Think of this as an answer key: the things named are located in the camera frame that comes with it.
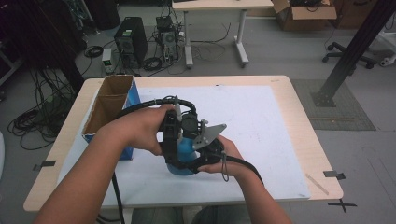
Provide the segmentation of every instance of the blue gripper part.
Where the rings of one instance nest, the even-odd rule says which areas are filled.
[[[177,146],[177,156],[178,159],[182,162],[189,162],[197,159],[197,155],[195,150],[192,148],[192,139],[183,138],[181,142]],[[193,175],[194,173],[189,169],[177,169],[175,166],[171,164],[166,164],[169,172],[174,175]]]

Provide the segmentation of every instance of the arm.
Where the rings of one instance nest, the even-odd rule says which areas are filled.
[[[223,136],[218,139],[224,145],[227,155],[242,159],[235,144]],[[221,173],[221,163],[205,165],[200,171]],[[288,215],[268,193],[260,179],[242,164],[227,161],[228,175],[233,175],[244,193],[251,223],[291,223]]]
[[[35,223],[94,223],[126,146],[161,155],[156,133],[166,110],[141,109],[101,128],[40,209]]]

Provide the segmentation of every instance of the concrete floor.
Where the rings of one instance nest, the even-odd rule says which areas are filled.
[[[121,15],[128,15],[128,8],[121,8]],[[147,24],[147,35],[152,31]],[[186,70],[182,59],[155,77],[170,76],[242,76],[286,75],[290,78],[326,79],[337,59],[323,63],[326,53],[324,44],[337,41],[347,45],[356,31],[335,30],[328,26],[317,32],[283,32],[274,19],[249,19],[246,22],[244,45],[250,64],[241,68],[233,46],[237,25],[231,26],[230,34],[215,45],[194,44],[194,67]],[[112,40],[114,30],[99,35],[89,35],[89,46],[103,45]],[[191,36],[197,40],[215,40],[225,35],[221,24],[213,28],[191,27]],[[154,46],[149,44],[149,53]],[[369,56],[382,60],[389,53],[380,43],[375,43]],[[84,71],[89,59],[82,53],[76,58],[78,69]],[[396,65],[373,69],[358,64],[354,75],[346,84],[361,104],[361,107],[377,128],[375,132],[316,131],[332,168],[344,173],[340,180],[344,190],[344,203],[357,207],[329,206],[328,202],[281,203],[294,223],[395,223],[396,220]],[[143,77],[150,72],[137,71]],[[84,77],[103,77],[100,58],[94,59]],[[35,105],[35,86],[27,68],[21,68],[0,89],[7,99],[0,103],[0,131],[5,137],[6,162],[0,180],[0,222],[30,223],[34,213],[23,211],[23,203],[38,172],[35,164],[46,159],[50,147],[26,151],[20,147],[20,138],[7,131],[7,125],[26,109]],[[24,144],[35,145],[36,136],[30,136]]]

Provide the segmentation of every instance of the wooden tabletop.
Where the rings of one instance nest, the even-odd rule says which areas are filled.
[[[338,180],[335,177],[325,177],[323,174],[323,171],[331,171],[332,167],[288,77],[141,77],[135,80],[137,87],[194,87],[216,84],[271,86],[311,192],[310,200],[331,200],[343,197],[343,191]],[[94,92],[99,89],[102,82],[102,78],[85,81],[47,157],[47,161],[56,161],[56,163],[54,166],[41,169],[23,205],[26,211],[38,211],[56,188],[64,159],[73,145]]]
[[[176,11],[213,10],[213,9],[252,9],[273,7],[271,0],[194,0],[173,3]]]

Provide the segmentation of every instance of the cardboard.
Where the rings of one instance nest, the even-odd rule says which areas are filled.
[[[359,29],[377,0],[332,0],[337,19],[331,24],[337,29]]]
[[[114,120],[123,108],[139,103],[140,98],[133,76],[106,77],[93,102],[82,130],[82,137],[90,143],[97,131]],[[125,148],[120,160],[131,160],[133,151],[132,147]]]
[[[335,7],[323,0],[319,7],[292,7],[288,0],[273,0],[276,20],[284,31],[322,30],[327,20],[335,20]]]

